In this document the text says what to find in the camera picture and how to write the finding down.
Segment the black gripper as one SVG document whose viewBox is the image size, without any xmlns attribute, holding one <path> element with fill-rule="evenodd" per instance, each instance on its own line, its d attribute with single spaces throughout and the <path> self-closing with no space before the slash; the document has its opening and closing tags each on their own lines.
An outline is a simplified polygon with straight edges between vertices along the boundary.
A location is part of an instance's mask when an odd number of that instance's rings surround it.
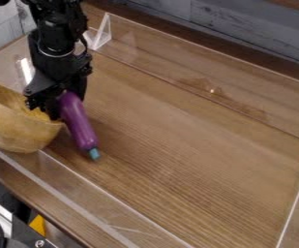
<svg viewBox="0 0 299 248">
<path fill-rule="evenodd" d="M 31 56 L 35 68 L 34 78 L 24 87 L 23 95 L 28 109 L 40 108 L 51 120 L 60 119 L 58 97 L 68 90 L 84 100 L 87 76 L 92 73 L 89 53 L 50 57 L 42 54 Z"/>
</svg>

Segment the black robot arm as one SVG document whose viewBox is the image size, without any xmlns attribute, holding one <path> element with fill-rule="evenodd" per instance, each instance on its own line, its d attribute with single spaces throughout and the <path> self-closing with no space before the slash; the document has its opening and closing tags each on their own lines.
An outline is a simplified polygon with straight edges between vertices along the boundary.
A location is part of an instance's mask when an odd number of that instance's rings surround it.
<svg viewBox="0 0 299 248">
<path fill-rule="evenodd" d="M 20 0 L 30 9 L 35 29 L 27 35 L 34 78 L 23 90 L 26 106 L 60 118 L 58 99 L 65 91 L 84 100 L 92 55 L 84 39 L 88 18 L 83 0 Z"/>
</svg>

